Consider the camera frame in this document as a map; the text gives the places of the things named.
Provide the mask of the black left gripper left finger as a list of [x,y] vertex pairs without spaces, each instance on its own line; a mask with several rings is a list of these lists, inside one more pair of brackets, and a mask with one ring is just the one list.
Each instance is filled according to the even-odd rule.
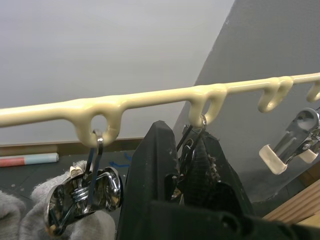
[[175,136],[162,120],[154,122],[135,150],[124,187],[117,228],[119,240],[149,234],[152,201],[169,202],[179,176]]

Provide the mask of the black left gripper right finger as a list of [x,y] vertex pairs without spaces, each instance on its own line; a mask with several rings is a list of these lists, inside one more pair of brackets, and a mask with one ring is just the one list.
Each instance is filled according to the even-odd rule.
[[184,204],[237,217],[254,215],[240,178],[225,157],[217,138],[204,132],[182,181]]

